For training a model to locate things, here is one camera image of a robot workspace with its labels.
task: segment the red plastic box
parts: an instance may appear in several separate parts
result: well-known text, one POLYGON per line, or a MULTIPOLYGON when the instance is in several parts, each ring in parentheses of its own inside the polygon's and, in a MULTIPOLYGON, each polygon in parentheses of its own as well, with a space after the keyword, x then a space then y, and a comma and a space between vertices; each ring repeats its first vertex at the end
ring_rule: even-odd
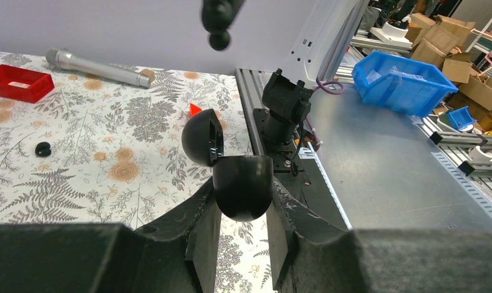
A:
POLYGON ((52 76, 19 67, 0 65, 0 96, 36 103, 54 89, 52 76))

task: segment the white wall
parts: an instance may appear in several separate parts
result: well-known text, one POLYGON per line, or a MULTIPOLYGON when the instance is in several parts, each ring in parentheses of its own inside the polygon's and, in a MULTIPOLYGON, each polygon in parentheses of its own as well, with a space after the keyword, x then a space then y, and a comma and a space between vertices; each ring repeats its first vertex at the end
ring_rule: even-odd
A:
POLYGON ((0 51, 68 48, 101 62, 233 74, 275 70, 316 0, 246 0, 225 52, 208 45, 202 0, 0 0, 0 51))

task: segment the microphone handle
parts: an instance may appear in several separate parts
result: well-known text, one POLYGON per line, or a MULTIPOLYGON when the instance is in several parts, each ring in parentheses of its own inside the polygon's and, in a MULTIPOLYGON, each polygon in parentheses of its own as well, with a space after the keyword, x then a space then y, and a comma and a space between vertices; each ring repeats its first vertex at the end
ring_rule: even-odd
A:
POLYGON ((61 62, 61 58, 59 58, 58 61, 59 65, 64 69, 91 73, 103 78, 113 79, 126 84, 136 85, 138 87, 151 87, 151 80, 147 75, 124 68, 95 62, 75 55, 72 55, 66 62, 61 62))

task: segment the blue crate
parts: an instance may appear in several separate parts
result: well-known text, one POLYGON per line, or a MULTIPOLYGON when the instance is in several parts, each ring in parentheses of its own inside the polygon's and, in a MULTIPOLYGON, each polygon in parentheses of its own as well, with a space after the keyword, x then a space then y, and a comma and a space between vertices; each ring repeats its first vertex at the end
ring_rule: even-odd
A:
POLYGON ((451 125, 456 130, 463 129, 476 122, 476 120, 473 119, 471 114, 469 114, 469 106, 465 106, 458 110, 447 112, 446 115, 449 118, 451 125))
POLYGON ((352 76, 363 103, 419 117, 428 116, 448 93, 458 91, 434 65, 377 51, 358 62, 352 76), (392 71, 392 67, 405 75, 392 71), (369 82, 372 70, 380 77, 369 82))

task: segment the red triangle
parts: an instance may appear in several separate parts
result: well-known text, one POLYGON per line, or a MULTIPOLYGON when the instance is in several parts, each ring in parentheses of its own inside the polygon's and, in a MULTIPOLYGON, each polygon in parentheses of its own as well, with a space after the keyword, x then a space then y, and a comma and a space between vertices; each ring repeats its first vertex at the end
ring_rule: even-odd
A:
POLYGON ((201 112, 202 109, 199 108, 198 106, 194 105, 194 104, 190 104, 190 116, 193 117, 194 115, 196 115, 197 113, 201 112))

